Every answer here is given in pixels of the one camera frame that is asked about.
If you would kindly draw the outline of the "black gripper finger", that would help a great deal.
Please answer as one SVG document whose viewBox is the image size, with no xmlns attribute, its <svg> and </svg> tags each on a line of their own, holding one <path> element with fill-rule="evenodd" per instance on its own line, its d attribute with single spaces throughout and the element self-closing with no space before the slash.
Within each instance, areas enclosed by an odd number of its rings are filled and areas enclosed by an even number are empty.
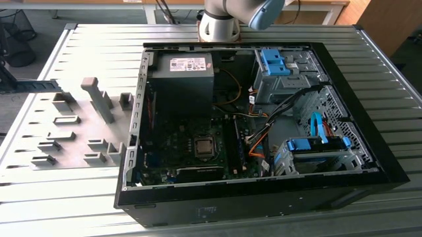
<svg viewBox="0 0 422 237">
<path fill-rule="evenodd" d="M 0 24 L 0 92 L 18 93 L 17 80 L 5 68 L 5 56 L 8 55 L 8 44 L 5 38 L 5 30 Z"/>
</svg>

